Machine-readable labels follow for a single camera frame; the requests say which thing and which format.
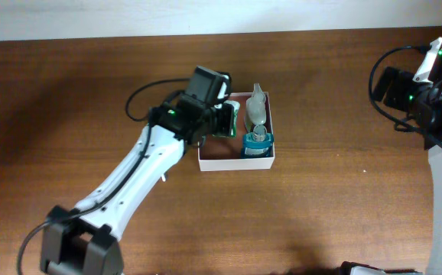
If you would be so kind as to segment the clear green-label sanitizer bottle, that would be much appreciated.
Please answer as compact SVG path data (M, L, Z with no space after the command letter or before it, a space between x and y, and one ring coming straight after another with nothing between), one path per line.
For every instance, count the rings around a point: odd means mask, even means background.
M262 91L259 83L253 86L253 92L245 103L245 129L247 132L253 130L257 125L264 125L267 120L266 95Z

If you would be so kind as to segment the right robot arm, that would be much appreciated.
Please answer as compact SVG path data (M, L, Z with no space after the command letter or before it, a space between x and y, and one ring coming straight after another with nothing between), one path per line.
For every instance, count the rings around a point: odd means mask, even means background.
M433 181L433 237L425 272L442 274L442 37L414 50L424 57L416 72L388 66L379 79L369 79L368 95L396 131L424 139Z

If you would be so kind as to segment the green white soap box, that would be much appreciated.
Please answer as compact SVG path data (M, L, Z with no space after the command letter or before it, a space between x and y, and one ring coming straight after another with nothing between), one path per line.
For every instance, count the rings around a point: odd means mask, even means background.
M216 109L216 122L213 135L222 138L235 138L237 132L237 118L240 103L227 100Z

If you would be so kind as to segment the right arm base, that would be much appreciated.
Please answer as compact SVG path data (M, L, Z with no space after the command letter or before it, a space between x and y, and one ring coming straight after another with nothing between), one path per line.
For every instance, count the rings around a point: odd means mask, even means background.
M366 264L344 261L337 271L338 275L423 275L413 269L383 270Z

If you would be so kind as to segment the blue mouthwash bottle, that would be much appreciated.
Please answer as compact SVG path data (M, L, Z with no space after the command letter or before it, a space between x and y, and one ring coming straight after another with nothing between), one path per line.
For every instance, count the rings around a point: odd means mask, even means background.
M274 136L264 125L256 125L253 130L243 136L241 158L262 158L271 155Z

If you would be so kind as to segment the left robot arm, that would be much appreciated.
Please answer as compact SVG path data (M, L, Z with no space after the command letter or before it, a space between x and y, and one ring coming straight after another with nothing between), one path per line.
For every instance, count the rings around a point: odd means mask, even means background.
M113 172L72 210L46 217L40 269L45 274L124 272L119 246L129 220L158 180L206 136L229 134L233 108L228 73L197 66L184 90L149 110L147 124Z

